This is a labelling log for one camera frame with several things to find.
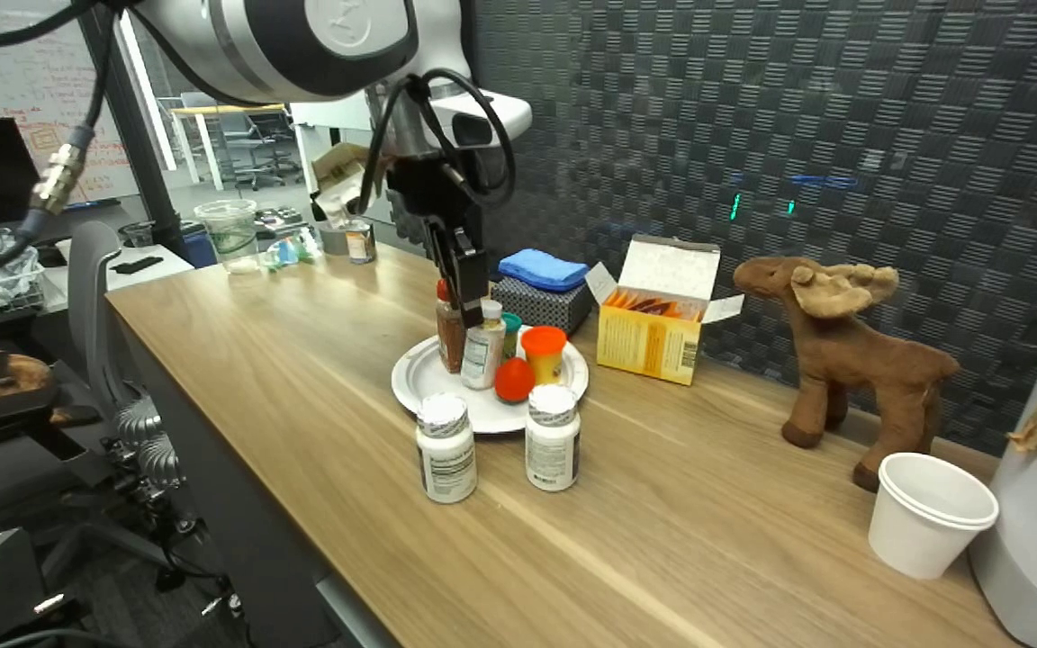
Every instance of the brown toy moose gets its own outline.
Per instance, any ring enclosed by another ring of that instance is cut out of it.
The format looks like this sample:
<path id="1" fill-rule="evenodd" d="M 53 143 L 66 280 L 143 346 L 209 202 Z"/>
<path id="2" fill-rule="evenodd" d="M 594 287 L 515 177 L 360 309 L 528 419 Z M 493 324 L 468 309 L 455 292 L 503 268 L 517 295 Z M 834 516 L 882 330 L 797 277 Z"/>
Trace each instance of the brown toy moose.
<path id="1" fill-rule="evenodd" d="M 892 268 L 822 268 L 815 258 L 761 256 L 736 270 L 744 295 L 783 306 L 798 361 L 798 401 L 783 441 L 817 447 L 846 419 L 846 389 L 871 387 L 879 441 L 852 469 L 852 483 L 879 489 L 879 460 L 898 451 L 930 451 L 941 387 L 958 361 L 906 339 L 882 336 L 852 312 L 899 287 Z"/>

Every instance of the wooden table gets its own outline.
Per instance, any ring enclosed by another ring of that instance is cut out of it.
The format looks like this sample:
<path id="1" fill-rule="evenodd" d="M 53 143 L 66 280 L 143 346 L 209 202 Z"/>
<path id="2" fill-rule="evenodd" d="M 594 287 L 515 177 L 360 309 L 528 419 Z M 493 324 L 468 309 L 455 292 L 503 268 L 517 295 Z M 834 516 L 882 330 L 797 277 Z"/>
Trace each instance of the wooden table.
<path id="1" fill-rule="evenodd" d="M 192 185 L 198 185 L 198 167 L 193 167 L 193 153 L 192 153 L 192 138 L 186 138 L 182 118 L 193 118 L 193 126 L 198 126 L 202 156 L 206 156 L 209 180 L 217 190 L 222 190 L 222 171 L 221 171 L 217 147 L 209 139 L 209 118 L 222 118 L 222 115 L 284 115 L 284 103 L 182 103 L 182 107 L 168 112 L 173 138 L 182 143 Z"/>
<path id="2" fill-rule="evenodd" d="M 110 295 L 193 498 L 228 509 L 211 534 L 290 527 L 234 568 L 305 552 L 405 643 L 1012 643 L 966 563 L 913 585 L 869 552 L 871 492 L 846 480 L 862 444 L 783 444 L 793 391 L 730 369 L 682 389 L 591 365 L 577 489 L 533 489 L 511 437 L 480 444 L 473 499 L 429 503 L 388 371 L 433 336 L 433 277 L 377 247 L 372 268 L 234 285 L 202 270 Z M 594 330 L 577 342 L 594 361 Z M 282 587 L 308 573 L 254 577 L 272 589 L 234 577 L 254 635 L 298 643 Z"/>

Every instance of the red object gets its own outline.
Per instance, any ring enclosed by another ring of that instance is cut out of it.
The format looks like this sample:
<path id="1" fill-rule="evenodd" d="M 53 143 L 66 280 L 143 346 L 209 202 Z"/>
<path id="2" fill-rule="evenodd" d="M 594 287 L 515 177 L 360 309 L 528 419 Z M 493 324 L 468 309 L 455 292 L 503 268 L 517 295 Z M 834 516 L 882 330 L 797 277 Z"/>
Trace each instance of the red object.
<path id="1" fill-rule="evenodd" d="M 493 376 L 493 395 L 503 402 L 525 402 L 533 389 L 533 369 L 525 361 L 503 361 Z"/>

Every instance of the blue object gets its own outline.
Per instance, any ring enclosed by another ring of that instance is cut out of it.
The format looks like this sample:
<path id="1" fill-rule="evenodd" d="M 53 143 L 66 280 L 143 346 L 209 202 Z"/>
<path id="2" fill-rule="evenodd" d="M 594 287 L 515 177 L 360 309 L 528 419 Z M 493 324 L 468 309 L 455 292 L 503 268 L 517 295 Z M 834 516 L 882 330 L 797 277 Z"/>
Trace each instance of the blue object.
<path id="1" fill-rule="evenodd" d="M 503 256 L 496 270 L 539 292 L 573 292 L 586 277 L 585 264 L 568 264 L 539 247 L 517 247 L 515 256 Z"/>

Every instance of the white bottle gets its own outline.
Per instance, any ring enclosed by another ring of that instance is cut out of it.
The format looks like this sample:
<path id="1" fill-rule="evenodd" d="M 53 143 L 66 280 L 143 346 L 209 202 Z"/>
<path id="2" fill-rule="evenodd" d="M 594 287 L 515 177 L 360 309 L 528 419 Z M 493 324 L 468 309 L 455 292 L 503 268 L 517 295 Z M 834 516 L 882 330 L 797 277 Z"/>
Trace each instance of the white bottle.
<path id="1" fill-rule="evenodd" d="M 580 477 L 580 415 L 565 387 L 535 387 L 525 401 L 525 480 L 568 489 Z"/>
<path id="2" fill-rule="evenodd" d="M 459 395 L 426 395 L 413 441 L 426 498 L 459 503 L 477 492 L 477 433 L 468 406 Z"/>
<path id="3" fill-rule="evenodd" d="M 490 389 L 503 361 L 503 306 L 496 298 L 483 298 L 480 306 L 483 329 L 468 329 L 459 371 L 468 389 Z"/>

